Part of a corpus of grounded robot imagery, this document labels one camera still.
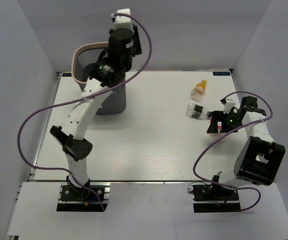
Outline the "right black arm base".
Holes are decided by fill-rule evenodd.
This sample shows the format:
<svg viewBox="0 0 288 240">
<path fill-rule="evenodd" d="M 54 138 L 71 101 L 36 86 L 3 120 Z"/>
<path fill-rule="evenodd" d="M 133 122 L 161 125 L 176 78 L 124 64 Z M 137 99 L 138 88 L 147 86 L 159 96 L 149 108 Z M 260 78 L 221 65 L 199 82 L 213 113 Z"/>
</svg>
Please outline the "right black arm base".
<svg viewBox="0 0 288 240">
<path fill-rule="evenodd" d="M 236 190 L 196 181 L 188 185 L 187 191 L 193 196 L 194 213 L 241 212 L 240 198 Z"/>
</svg>

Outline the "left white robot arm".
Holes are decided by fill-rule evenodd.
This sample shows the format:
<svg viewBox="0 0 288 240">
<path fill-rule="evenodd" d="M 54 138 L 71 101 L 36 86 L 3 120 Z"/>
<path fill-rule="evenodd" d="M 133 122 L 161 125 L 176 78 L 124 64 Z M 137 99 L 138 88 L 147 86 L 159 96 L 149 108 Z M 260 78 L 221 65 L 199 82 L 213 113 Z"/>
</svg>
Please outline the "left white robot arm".
<svg viewBox="0 0 288 240">
<path fill-rule="evenodd" d="M 87 156 L 93 145 L 85 139 L 90 121 L 103 102 L 112 94 L 110 91 L 95 98 L 87 96 L 111 89 L 125 81 L 126 72 L 132 68 L 133 57 L 142 53 L 138 27 L 120 27 L 110 30 L 107 56 L 93 64 L 82 91 L 82 101 L 74 106 L 62 125 L 52 126 L 50 133 L 60 143 L 68 161 L 70 174 L 66 178 L 72 193 L 83 200 L 90 193 L 87 174 Z"/>
</svg>

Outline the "clear bottle red label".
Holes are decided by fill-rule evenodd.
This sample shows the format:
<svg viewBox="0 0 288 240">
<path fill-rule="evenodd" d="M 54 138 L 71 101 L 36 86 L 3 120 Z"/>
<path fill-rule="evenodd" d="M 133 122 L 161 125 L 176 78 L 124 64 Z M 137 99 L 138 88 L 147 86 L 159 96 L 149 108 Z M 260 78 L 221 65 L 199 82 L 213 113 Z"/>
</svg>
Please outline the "clear bottle red label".
<svg viewBox="0 0 288 240">
<path fill-rule="evenodd" d="M 217 122 L 217 131 L 212 132 L 209 135 L 212 141 L 215 141 L 224 135 L 224 133 L 222 133 L 222 123 L 220 121 Z"/>
</svg>

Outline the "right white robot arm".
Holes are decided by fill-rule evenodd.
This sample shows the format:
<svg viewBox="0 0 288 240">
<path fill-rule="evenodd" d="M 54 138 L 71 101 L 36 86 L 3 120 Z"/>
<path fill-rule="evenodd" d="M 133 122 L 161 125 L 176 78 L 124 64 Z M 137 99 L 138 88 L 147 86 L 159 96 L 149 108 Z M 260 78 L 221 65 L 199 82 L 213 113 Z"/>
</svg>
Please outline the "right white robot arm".
<svg viewBox="0 0 288 240">
<path fill-rule="evenodd" d="M 209 188 L 210 195 L 220 200 L 228 193 L 228 186 L 241 187 L 247 184 L 270 186 L 277 175 L 286 149 L 276 143 L 267 128 L 264 109 L 258 107 L 257 98 L 245 96 L 240 107 L 231 99 L 222 99 L 223 110 L 211 113 L 208 134 L 226 134 L 248 123 L 258 121 L 245 128 L 247 141 L 236 158 L 232 170 L 220 171 L 213 176 L 215 182 Z"/>
</svg>

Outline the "clear bottle black label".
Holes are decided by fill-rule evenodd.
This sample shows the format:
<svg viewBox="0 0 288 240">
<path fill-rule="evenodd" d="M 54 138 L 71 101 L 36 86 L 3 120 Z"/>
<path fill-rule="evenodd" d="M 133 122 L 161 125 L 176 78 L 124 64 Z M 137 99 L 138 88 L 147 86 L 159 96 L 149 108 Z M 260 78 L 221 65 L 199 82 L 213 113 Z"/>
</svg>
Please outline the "clear bottle black label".
<svg viewBox="0 0 288 240">
<path fill-rule="evenodd" d="M 208 111 L 203 106 L 190 103 L 186 108 L 186 115 L 198 120 L 210 120 L 212 117 L 212 112 Z"/>
</svg>

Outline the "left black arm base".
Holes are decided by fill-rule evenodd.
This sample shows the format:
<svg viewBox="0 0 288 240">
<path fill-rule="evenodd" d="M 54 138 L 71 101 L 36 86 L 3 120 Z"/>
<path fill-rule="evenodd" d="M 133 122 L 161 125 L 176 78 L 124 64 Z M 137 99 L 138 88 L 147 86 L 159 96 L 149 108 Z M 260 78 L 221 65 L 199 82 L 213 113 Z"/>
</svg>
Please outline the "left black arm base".
<svg viewBox="0 0 288 240">
<path fill-rule="evenodd" d="M 109 195 L 109 182 L 92 182 L 90 188 L 99 196 L 101 203 L 91 191 L 83 190 L 81 194 L 74 192 L 67 183 L 62 182 L 57 201 L 57 212 L 103 212 L 106 210 Z"/>
</svg>

